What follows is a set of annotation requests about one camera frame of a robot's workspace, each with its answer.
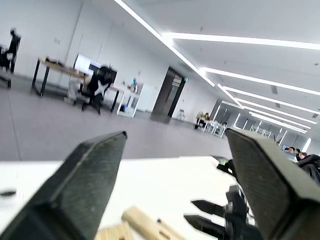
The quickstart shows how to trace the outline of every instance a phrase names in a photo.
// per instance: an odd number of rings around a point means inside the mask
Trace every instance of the wooden desk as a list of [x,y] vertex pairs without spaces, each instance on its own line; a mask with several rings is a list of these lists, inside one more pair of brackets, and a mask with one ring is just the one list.
[[[37,87],[36,87],[36,80],[37,80],[37,75],[38,75],[38,70],[39,70],[40,64],[46,66],[46,70],[45,70],[44,79],[43,79],[43,82],[42,82],[41,89],[38,90]],[[35,92],[40,97],[43,97],[43,95],[44,95],[50,69],[53,69],[55,71],[58,71],[58,72],[61,72],[61,73],[64,73],[64,74],[68,74],[68,75],[76,77],[76,78],[80,78],[80,79],[85,79],[86,78],[86,76],[83,73],[78,73],[74,69],[66,68],[64,66],[60,66],[60,65],[55,64],[55,63],[47,62],[47,61],[42,60],[41,58],[38,58],[38,61],[36,63],[36,67],[35,67],[35,71],[34,71],[34,76],[33,76],[33,81],[32,81],[32,88],[35,90]]]

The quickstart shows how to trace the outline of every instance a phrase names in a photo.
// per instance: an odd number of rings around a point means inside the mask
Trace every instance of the wooden block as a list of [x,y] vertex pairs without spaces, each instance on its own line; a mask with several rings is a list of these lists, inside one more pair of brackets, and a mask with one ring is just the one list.
[[173,235],[175,235],[178,239],[180,240],[187,240],[184,236],[182,236],[180,233],[178,233],[176,230],[174,230],[171,226],[169,226],[168,224],[166,224],[163,220],[161,220],[160,218],[156,221],[160,226],[164,227],[165,229],[167,229],[170,233],[172,233]]
[[126,210],[122,219],[128,221],[130,226],[147,240],[180,240],[135,206]]
[[133,240],[130,226],[125,222],[118,226],[100,230],[94,240]]

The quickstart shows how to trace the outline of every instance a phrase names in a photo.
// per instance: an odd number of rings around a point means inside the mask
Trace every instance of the white wall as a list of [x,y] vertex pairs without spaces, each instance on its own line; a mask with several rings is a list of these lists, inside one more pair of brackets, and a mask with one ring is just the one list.
[[[0,43],[9,45],[9,31],[22,36],[15,73],[33,77],[38,57],[49,56],[73,66],[78,53],[117,70],[115,85],[132,78],[151,86],[146,106],[152,111],[169,64],[154,55],[105,13],[80,0],[2,0]],[[38,79],[44,76],[41,66]],[[67,87],[70,77],[50,71],[48,81]],[[185,120],[195,122],[199,111],[211,113],[217,98],[203,80],[190,79],[184,86],[173,117],[184,109]],[[109,92],[109,99],[114,97]]]
[[311,140],[310,146],[306,151],[308,154],[315,154],[320,156],[320,141]]
[[184,120],[196,122],[198,112],[211,113],[217,101],[214,89],[205,81],[190,78],[185,83],[172,117],[177,118],[180,109],[184,110]]
[[[21,35],[15,73],[33,77],[38,57],[65,62],[82,3],[78,0],[1,0],[0,44],[9,47],[10,29]],[[45,67],[38,77],[44,76]],[[48,80],[61,74],[51,71]]]
[[[153,55],[134,37],[89,4],[82,7],[67,65],[74,64],[78,53],[103,65],[111,64],[117,70],[115,86],[123,81],[129,85],[132,78],[136,78],[138,83],[151,86],[152,94],[146,110],[153,110],[169,64]],[[64,76],[61,85],[66,87],[68,82],[69,77]],[[114,92],[108,91],[106,98],[111,100],[114,95]]]

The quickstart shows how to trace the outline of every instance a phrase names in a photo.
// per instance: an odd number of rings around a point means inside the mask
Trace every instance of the desk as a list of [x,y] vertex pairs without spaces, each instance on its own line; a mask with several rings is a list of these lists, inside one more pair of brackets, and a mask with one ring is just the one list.
[[[15,187],[16,198],[0,199],[0,233],[42,183],[62,164],[54,162],[0,162],[0,189]],[[216,169],[218,161],[210,156],[122,160],[112,195],[100,223],[100,229],[121,223],[123,211],[136,205],[152,219],[161,218],[190,240],[213,240],[195,230],[184,214],[196,214],[224,226],[218,216],[201,212],[190,200],[205,199],[227,204],[226,192],[236,180]],[[142,240],[132,230],[135,240]]]
[[[133,108],[133,112],[123,112],[123,111],[120,111],[121,109],[121,106],[124,102],[124,99],[125,99],[125,96],[129,96],[129,100],[128,100],[128,104],[127,104],[127,107],[132,109],[132,104],[133,104],[133,101],[134,99],[138,99],[138,101],[135,103],[135,106]],[[135,117],[135,114],[136,114],[136,111],[137,111],[137,107],[138,107],[138,104],[139,104],[139,99],[140,99],[140,95],[139,94],[136,94],[130,90],[125,90],[123,92],[123,95],[122,95],[122,98],[121,98],[121,101],[120,101],[120,104],[119,104],[119,107],[118,107],[118,110],[116,112],[117,115],[122,115],[122,116],[125,116],[125,117],[131,117],[131,118],[134,118]]]
[[204,122],[205,122],[205,125],[204,125],[204,128],[203,128],[203,132],[205,132],[206,131],[206,129],[207,129],[207,126],[208,125],[214,125],[214,121],[212,121],[212,120],[204,120]]
[[[40,64],[46,66],[46,70],[45,70],[44,79],[42,82],[41,89],[38,90],[36,87],[36,80],[37,80],[37,75],[38,75],[38,70],[39,70]],[[81,78],[81,79],[86,78],[86,76],[83,73],[77,73],[74,69],[66,68],[66,67],[60,66],[58,64],[47,62],[47,61],[44,61],[44,60],[38,58],[38,61],[36,63],[36,67],[35,67],[35,71],[34,71],[33,80],[32,80],[32,89],[34,89],[35,92],[40,97],[43,97],[43,95],[44,95],[50,69],[56,70],[58,72],[62,72],[64,74],[68,74],[68,75],[76,77],[76,78]]]

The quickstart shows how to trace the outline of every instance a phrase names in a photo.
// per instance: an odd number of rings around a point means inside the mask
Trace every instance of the black table leg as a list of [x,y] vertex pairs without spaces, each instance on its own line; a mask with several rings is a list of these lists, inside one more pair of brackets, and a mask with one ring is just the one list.
[[33,76],[33,80],[32,80],[32,86],[34,86],[36,84],[39,65],[40,65],[40,61],[38,60],[38,62],[36,63],[35,71],[34,71],[34,76]]
[[45,91],[45,88],[46,88],[46,84],[47,84],[47,79],[48,79],[48,75],[49,75],[49,70],[50,70],[50,67],[46,67],[46,70],[45,70],[45,74],[44,74],[44,79],[43,79],[43,82],[42,82],[42,86],[41,86],[41,91],[40,91],[40,97],[43,97],[44,96],[44,91]]
[[115,94],[114,101],[113,101],[113,104],[112,104],[110,112],[113,112],[114,109],[115,109],[115,106],[116,106],[116,103],[117,103],[117,99],[118,99],[118,95],[119,95],[119,91],[116,91],[116,94]]

